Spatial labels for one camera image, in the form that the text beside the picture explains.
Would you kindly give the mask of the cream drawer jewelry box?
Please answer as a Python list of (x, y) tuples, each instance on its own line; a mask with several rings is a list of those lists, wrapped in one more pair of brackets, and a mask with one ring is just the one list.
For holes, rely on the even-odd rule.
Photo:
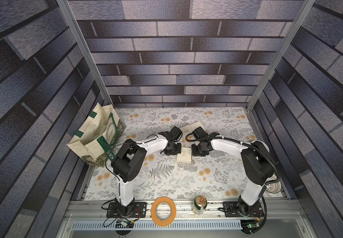
[(192, 162), (192, 151), (190, 147), (182, 147), (181, 153), (177, 155), (177, 162), (178, 163), (188, 163), (191, 164)]

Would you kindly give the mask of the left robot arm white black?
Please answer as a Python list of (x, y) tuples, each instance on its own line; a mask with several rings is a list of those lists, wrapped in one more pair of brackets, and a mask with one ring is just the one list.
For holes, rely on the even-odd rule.
[(181, 153), (182, 131), (173, 127), (170, 131), (158, 133), (144, 141), (126, 140), (111, 161), (113, 172), (119, 178), (117, 201), (124, 208), (134, 201), (132, 181), (139, 174), (146, 156), (153, 153), (178, 155)]

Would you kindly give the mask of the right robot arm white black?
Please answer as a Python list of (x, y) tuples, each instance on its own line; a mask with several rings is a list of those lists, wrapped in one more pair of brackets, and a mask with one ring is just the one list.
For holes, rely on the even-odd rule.
[(208, 134), (201, 127), (189, 133), (185, 139), (198, 142), (191, 146), (193, 156), (204, 157), (216, 150), (241, 159), (247, 176), (246, 187), (239, 198), (239, 206), (243, 210), (259, 202), (267, 185), (279, 182), (280, 176), (269, 147), (262, 141), (242, 142), (215, 132)]

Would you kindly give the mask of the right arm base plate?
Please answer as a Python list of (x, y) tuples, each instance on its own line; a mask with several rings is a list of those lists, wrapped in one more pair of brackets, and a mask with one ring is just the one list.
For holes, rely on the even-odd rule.
[(249, 206), (244, 202), (238, 205), (237, 201), (225, 201), (223, 202), (223, 208), (226, 217), (261, 218), (265, 215), (260, 202)]

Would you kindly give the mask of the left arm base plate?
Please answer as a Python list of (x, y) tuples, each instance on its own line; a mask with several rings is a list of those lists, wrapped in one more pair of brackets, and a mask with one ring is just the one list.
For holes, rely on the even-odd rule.
[(145, 218), (147, 211), (146, 202), (132, 202), (127, 207), (122, 206), (118, 201), (111, 202), (106, 208), (107, 218)]

